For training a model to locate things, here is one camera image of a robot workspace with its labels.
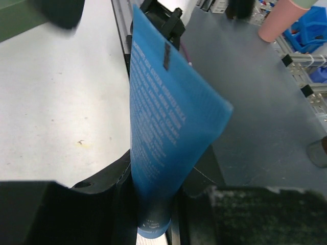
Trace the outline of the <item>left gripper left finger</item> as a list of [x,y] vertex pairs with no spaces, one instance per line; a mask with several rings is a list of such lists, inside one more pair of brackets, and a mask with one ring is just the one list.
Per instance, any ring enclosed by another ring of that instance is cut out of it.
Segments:
[[130,154],[72,188],[1,182],[1,244],[135,244]]

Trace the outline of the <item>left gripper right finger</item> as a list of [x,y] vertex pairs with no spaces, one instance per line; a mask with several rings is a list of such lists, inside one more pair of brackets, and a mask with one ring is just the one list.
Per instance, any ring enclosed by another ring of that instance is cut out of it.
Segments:
[[171,244],[326,244],[326,198],[302,188],[226,186],[208,147],[176,196]]

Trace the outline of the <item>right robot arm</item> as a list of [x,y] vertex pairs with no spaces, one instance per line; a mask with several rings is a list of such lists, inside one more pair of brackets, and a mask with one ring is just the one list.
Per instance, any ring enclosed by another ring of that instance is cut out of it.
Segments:
[[72,30],[81,20],[85,0],[36,0],[29,3],[50,23]]

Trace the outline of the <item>blue toothpaste tube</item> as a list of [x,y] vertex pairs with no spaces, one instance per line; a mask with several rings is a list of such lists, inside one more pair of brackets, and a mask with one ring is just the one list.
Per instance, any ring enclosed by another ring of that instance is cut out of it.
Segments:
[[230,102],[134,7],[130,158],[142,237],[155,239],[166,232],[174,195],[222,134],[232,111]]

